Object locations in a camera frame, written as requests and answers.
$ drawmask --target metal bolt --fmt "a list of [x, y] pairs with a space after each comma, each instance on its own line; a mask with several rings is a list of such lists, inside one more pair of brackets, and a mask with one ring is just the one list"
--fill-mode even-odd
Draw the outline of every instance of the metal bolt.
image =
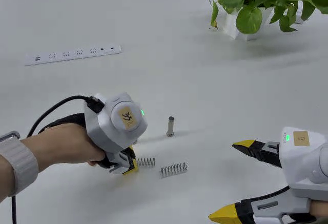
[[166, 132], [166, 135], [168, 137], [172, 137], [174, 135], [173, 125], [174, 125], [174, 117], [170, 116], [169, 117], [169, 127], [168, 127], [168, 131]]

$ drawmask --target paper label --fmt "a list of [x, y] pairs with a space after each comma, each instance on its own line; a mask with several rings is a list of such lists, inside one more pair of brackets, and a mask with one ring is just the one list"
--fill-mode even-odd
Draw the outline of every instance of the paper label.
[[119, 117], [121, 117], [126, 129], [130, 129], [137, 124], [133, 113], [131, 112], [130, 107], [124, 107], [118, 111]]
[[310, 146], [309, 135], [307, 131], [294, 131], [295, 146]]

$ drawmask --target white watch strap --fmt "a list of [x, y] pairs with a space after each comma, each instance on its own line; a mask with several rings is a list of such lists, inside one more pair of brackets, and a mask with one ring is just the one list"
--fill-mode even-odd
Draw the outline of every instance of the white watch strap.
[[0, 141], [0, 155], [3, 156], [14, 169], [14, 196], [30, 184], [38, 175], [38, 163], [33, 153], [15, 136]]

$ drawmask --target cable connector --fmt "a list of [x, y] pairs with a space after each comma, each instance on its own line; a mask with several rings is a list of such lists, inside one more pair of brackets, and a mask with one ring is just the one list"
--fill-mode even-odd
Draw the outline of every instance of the cable connector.
[[105, 104], [98, 98], [91, 96], [86, 100], [87, 106], [90, 110], [98, 114], [101, 110], [103, 110], [103, 107]]

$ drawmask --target metal spring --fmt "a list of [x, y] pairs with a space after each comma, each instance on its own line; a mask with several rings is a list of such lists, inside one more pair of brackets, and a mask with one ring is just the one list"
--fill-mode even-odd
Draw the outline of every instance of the metal spring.
[[160, 173], [162, 178], [172, 176], [172, 175], [177, 175], [184, 173], [188, 170], [187, 164], [185, 162], [180, 163], [180, 164], [172, 164], [167, 167], [162, 167], [160, 168]]
[[137, 158], [138, 166], [140, 167], [154, 167], [155, 166], [155, 158]]

